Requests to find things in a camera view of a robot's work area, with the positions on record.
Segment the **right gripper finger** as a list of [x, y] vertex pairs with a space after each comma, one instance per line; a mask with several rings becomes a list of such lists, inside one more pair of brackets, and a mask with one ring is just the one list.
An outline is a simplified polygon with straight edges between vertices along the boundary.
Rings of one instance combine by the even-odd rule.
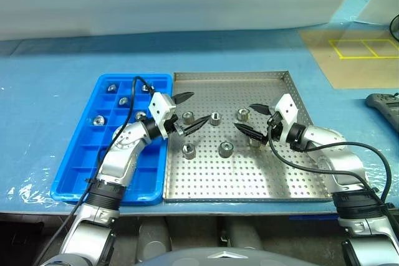
[[256, 140], [263, 145], [267, 144], [267, 136], [263, 135], [261, 132], [256, 131], [253, 127], [242, 124], [235, 123], [234, 126], [243, 134], [248, 136], [252, 140]]
[[251, 104], [249, 107], [252, 108], [254, 111], [261, 113], [263, 115], [271, 115], [271, 111], [270, 111], [268, 105], [255, 103], [255, 104]]

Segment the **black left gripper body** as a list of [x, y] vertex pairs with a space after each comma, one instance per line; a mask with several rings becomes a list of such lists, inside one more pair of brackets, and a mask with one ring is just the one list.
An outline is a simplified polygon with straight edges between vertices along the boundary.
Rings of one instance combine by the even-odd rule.
[[166, 120], [163, 124], [164, 129], [168, 136], [172, 133], [177, 133], [179, 136], [185, 136], [185, 129], [178, 123], [178, 116], [173, 114], [170, 119]]

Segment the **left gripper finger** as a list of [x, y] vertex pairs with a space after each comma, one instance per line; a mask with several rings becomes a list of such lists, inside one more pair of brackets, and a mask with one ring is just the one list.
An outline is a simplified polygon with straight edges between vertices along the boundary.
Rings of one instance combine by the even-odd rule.
[[175, 104], [181, 104], [187, 101], [190, 97], [192, 97], [194, 92], [183, 92], [172, 96], [172, 100]]
[[183, 135], [189, 136], [194, 132], [198, 131], [199, 129], [201, 129], [209, 121], [210, 116], [211, 115], [203, 116], [195, 120], [190, 126], [183, 129]]

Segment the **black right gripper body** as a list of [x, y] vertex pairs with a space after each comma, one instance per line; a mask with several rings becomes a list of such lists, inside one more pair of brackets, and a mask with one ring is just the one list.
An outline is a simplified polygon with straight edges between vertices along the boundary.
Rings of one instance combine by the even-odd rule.
[[282, 115], [279, 112], [272, 113], [270, 109], [266, 110], [266, 115], [270, 115], [267, 121], [267, 128], [271, 129], [272, 140], [280, 141], [282, 134]]

